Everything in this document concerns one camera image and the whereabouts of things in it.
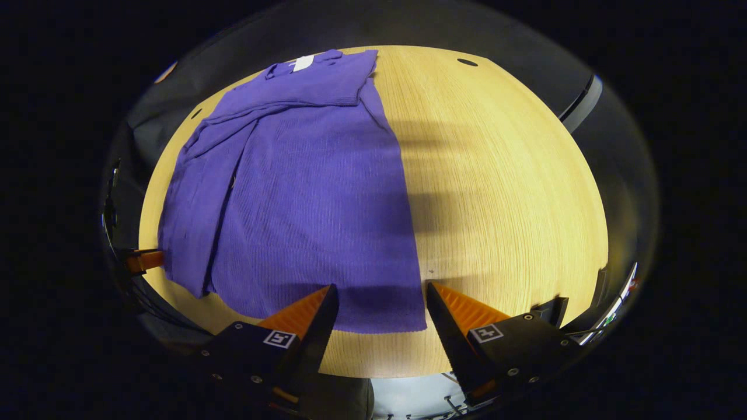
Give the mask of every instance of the black background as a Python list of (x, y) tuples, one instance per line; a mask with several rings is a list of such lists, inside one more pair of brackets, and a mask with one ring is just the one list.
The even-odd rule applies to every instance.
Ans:
[[(731, 337), (743, 318), (737, 55), (746, 40), (737, 18), (745, 8), (715, 3), (493, 5), (617, 87), (649, 139), (663, 204), (657, 265), (636, 308), (596, 352), (505, 416), (739, 416), (744, 364)], [(96, 232), (101, 166), (118, 122), (158, 74), (266, 4), (3, 6), (10, 23), (4, 201), (10, 230), (19, 233), (6, 242), (8, 410), (116, 419), (205, 412), (202, 391), (174, 381), (169, 357), (121, 310)]]

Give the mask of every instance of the white tag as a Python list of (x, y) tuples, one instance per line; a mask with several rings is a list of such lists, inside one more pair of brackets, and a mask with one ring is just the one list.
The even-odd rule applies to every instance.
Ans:
[(308, 66), (311, 66), (311, 63), (314, 62), (314, 56), (313, 55), (304, 55), (303, 57), (298, 57), (296, 59), (296, 65), (293, 66), (292, 72), (297, 72), (299, 70), (303, 70)]

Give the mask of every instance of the wooden table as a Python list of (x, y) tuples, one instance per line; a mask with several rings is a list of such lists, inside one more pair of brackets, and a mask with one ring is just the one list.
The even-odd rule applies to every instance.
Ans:
[[(485, 58), (414, 46), (342, 51), (366, 49), (379, 50), (373, 80), (400, 142), (424, 284), (438, 280), (508, 315), (558, 294), (570, 298), (565, 322), (586, 310), (607, 263), (607, 226), (589, 166), (556, 116)], [(146, 192), (141, 249), (158, 247), (179, 150), (224, 93), (257, 74), (198, 104), (174, 133)], [(145, 279), (211, 333), (236, 320), (258, 322), (216, 294), (196, 299), (161, 268), (148, 270)], [(427, 329), (416, 333), (333, 332), (320, 372), (411, 377), (449, 371), (426, 316)]]

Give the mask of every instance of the purple sweater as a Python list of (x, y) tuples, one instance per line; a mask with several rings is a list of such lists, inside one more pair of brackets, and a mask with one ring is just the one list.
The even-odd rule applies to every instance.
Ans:
[(228, 92), (176, 162), (158, 229), (167, 277), (265, 318), (336, 283), (335, 328), (424, 330), (400, 147), (377, 51), (274, 64)]

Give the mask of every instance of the light wood surface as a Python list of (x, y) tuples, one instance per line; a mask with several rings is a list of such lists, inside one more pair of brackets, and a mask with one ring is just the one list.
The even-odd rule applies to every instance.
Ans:
[[(607, 226), (589, 166), (550, 109), (485, 58), (414, 46), (342, 51), (366, 49), (379, 50), (374, 84), (401, 145), (424, 284), (438, 280), (511, 316), (558, 294), (570, 297), (565, 322), (586, 310), (607, 263)], [(146, 192), (141, 249), (158, 247), (158, 221), (179, 150), (225, 92), (256, 74), (197, 105), (190, 117), (202, 109), (199, 116), (176, 130)], [(259, 321), (216, 294), (194, 298), (161, 268), (145, 278), (212, 333), (236, 320)], [(333, 332), (320, 372), (411, 377), (449, 371), (426, 317), (427, 329), (416, 333)]]

